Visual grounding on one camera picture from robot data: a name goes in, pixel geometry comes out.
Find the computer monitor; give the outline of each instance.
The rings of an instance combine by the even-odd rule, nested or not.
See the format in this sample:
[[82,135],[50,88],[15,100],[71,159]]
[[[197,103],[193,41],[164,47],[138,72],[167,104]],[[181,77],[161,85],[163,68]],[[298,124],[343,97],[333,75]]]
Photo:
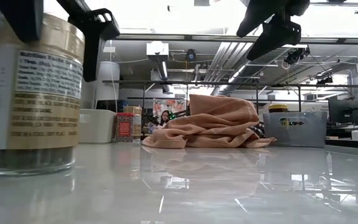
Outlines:
[[332,123],[358,123],[358,101],[329,99],[329,120]]

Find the yellow lid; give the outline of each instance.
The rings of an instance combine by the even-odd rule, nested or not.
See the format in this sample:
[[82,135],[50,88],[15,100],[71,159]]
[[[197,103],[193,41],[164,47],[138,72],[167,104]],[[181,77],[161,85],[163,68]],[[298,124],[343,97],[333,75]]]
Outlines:
[[287,105],[270,105],[268,107],[268,109],[287,109],[288,110],[288,106]]

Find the woman with dark hair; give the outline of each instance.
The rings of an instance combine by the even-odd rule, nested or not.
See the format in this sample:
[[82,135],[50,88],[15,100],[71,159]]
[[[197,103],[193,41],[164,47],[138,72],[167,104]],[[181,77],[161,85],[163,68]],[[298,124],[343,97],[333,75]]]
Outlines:
[[169,111],[165,110],[161,114],[161,122],[157,123],[157,124],[153,124],[150,122],[148,125],[148,128],[151,131],[154,131],[156,129],[162,129],[163,127],[165,127],[165,125],[168,123],[168,121],[169,121]]

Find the tan towel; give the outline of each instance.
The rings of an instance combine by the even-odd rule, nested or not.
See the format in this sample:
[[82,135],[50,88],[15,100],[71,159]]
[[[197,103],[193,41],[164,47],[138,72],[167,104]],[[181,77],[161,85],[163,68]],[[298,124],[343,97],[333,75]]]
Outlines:
[[254,104],[225,96],[190,95],[191,116],[168,122],[143,140],[157,148],[265,147],[274,138],[259,139],[248,128],[259,123]]

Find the reflective white table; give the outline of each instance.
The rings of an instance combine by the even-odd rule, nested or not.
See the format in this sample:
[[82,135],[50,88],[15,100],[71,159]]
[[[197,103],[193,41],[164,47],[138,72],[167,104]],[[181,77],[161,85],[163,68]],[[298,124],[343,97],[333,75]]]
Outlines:
[[0,177],[5,223],[358,223],[358,149],[80,144],[73,170]]

